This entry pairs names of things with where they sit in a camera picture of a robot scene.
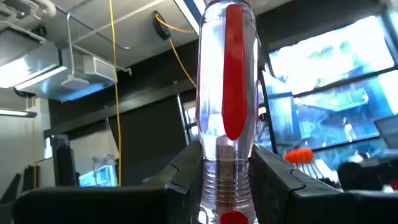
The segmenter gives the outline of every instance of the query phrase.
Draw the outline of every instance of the cable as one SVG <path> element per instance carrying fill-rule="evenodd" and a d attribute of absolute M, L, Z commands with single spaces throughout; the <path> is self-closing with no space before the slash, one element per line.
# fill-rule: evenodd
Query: cable
<path fill-rule="evenodd" d="M 162 18 L 160 17 L 160 14 L 159 14 L 159 13 L 156 13 L 156 14 L 155 14 L 155 17 L 156 17 L 156 19 L 157 19 L 161 24 L 167 26 L 167 27 L 170 28 L 170 29 L 173 29 L 173 30 L 176 30 L 176 31 L 179 31 L 179 32 L 186 32 L 186 33 L 192 33 L 192 32 L 194 32 L 193 30 L 180 29 L 180 28 L 176 28 L 176 27 L 174 27 L 174 26 L 171 26 L 170 24 L 167 24 L 166 22 L 164 22 L 164 21 L 162 20 Z M 175 57 L 177 58 L 177 60 L 178 60 L 178 62 L 179 62 L 179 64 L 180 64 L 182 70 L 183 70 L 184 73 L 186 74 L 187 78 L 191 81 L 192 85 L 193 85 L 195 88 L 197 88 L 197 85 L 196 85 L 195 82 L 192 80 L 191 76 L 188 74 L 188 72 L 187 72 L 187 70 L 185 69 L 183 63 L 181 62 L 180 57 L 178 56 L 178 53 L 177 53 L 177 51 L 175 50 L 175 47 L 174 47 L 174 44 L 173 44 L 171 38 L 169 38 L 169 42 L 170 42 L 170 45 L 171 45 L 172 48 L 173 48 L 174 55 L 175 55 Z"/>
<path fill-rule="evenodd" d="M 169 38 L 169 41 L 170 41 L 170 45 L 171 45 L 172 48 L 173 48 L 174 55 L 175 55 L 175 57 L 177 58 L 179 64 L 181 65 L 182 70 L 184 71 L 184 73 L 186 74 L 186 76 L 188 77 L 188 79 L 191 81 L 192 85 L 193 85 L 195 88 L 198 88 L 197 85 L 195 84 L 195 82 L 194 82 L 194 81 L 192 80 L 192 78 L 189 76 L 189 74 L 188 74 L 188 72 L 186 71 L 184 65 L 182 64 L 182 62 L 181 62 L 181 60 L 180 60 L 180 57 L 178 56 L 178 53 L 177 53 L 177 51 L 175 50 L 174 44 L 173 44 L 173 42 L 172 42 L 172 39 Z"/>
<path fill-rule="evenodd" d="M 114 19 L 113 19 L 113 7 L 112 0 L 109 0 L 109 13 L 111 14 L 111 26 L 112 26 L 112 42 L 113 42 L 113 63 L 114 63 L 114 75 L 117 80 L 118 75 L 116 73 L 116 38 L 114 31 Z M 114 93 L 116 100 L 116 122 L 118 126 L 118 151 L 119 151 L 119 164 L 118 164 L 118 186 L 122 186 L 122 134 L 120 128 L 120 111 L 119 111 L 119 93 L 118 93 L 118 82 L 114 84 Z"/>
<path fill-rule="evenodd" d="M 170 25 L 170 24 L 167 24 L 167 23 L 166 23 L 165 21 L 163 21 L 163 19 L 160 17 L 160 14 L 159 14 L 159 13 L 156 13 L 156 14 L 155 14 L 155 17 L 156 17 L 156 19 L 157 19 L 161 24 L 163 24 L 163 25 L 167 26 L 168 28 L 173 29 L 173 30 L 175 30 L 175 31 L 184 32 L 184 33 L 188 33 L 188 34 L 192 34 L 192 33 L 195 32 L 194 30 L 181 29 L 181 28 L 177 28 L 177 27 L 175 27 L 175 26 L 172 26 L 172 25 Z"/>

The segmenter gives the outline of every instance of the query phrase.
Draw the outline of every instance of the orange cap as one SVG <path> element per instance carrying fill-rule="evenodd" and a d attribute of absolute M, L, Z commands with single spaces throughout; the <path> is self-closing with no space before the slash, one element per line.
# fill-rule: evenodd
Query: orange cap
<path fill-rule="evenodd" d="M 313 160 L 311 149 L 294 149 L 285 155 L 285 159 L 291 164 L 307 163 Z"/>

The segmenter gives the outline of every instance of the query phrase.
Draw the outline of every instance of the white wall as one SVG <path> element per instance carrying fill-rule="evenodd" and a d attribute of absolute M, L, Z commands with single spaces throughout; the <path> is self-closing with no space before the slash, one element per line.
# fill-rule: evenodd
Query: white wall
<path fill-rule="evenodd" d="M 42 122 L 42 120 L 49 117 L 46 117 L 46 113 L 42 116 L 40 108 L 45 108 L 46 102 L 47 100 L 36 99 L 35 107 L 30 108 L 38 112 L 34 119 L 0 116 L 0 177 L 2 178 L 0 197 L 16 173 L 21 173 L 24 167 L 34 165 L 35 161 L 44 158 L 43 123 L 49 122 Z M 0 107 L 24 110 L 25 99 L 1 89 Z"/>

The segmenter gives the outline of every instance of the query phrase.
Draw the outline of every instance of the ceiling duct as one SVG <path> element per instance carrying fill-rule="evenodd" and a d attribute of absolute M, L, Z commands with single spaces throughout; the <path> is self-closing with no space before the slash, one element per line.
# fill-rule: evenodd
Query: ceiling duct
<path fill-rule="evenodd" d="M 34 93 L 38 97 L 58 101 L 71 101 L 100 91 L 117 82 L 115 67 L 93 56 L 73 53 L 75 73 L 72 75 L 69 50 L 62 51 L 62 66 L 16 88 Z"/>
<path fill-rule="evenodd" d="M 0 52 L 0 88 L 18 85 L 59 65 L 53 43 L 40 44 L 12 29 L 0 35 Z"/>

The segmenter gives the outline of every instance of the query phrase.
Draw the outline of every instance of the ceiling light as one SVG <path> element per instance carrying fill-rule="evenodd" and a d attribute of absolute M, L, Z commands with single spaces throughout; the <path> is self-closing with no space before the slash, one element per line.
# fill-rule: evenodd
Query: ceiling light
<path fill-rule="evenodd" d="M 24 118 L 34 118 L 36 117 L 36 115 L 37 113 L 33 111 L 12 110 L 6 108 L 0 109 L 0 116 L 17 116 Z"/>

